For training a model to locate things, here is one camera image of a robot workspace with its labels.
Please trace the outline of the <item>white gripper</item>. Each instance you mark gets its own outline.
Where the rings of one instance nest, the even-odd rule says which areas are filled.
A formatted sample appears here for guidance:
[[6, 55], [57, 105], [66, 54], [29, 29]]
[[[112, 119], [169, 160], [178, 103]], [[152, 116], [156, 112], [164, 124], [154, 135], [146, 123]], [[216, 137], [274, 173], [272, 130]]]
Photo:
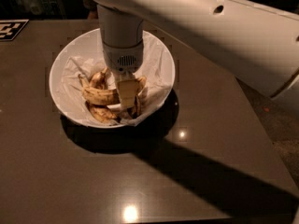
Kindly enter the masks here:
[[117, 47], [102, 42], [106, 66], [115, 74], [115, 85], [124, 108], [135, 105], [135, 97], [139, 89], [139, 82], [133, 74], [143, 63], [143, 41], [131, 47]]

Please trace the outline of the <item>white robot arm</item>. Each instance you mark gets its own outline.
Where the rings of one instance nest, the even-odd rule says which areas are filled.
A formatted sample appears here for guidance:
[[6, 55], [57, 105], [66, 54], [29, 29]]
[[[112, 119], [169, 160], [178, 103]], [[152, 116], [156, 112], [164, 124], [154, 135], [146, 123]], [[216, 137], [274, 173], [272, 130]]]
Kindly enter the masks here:
[[247, 0], [93, 0], [159, 27], [299, 111], [299, 17]]

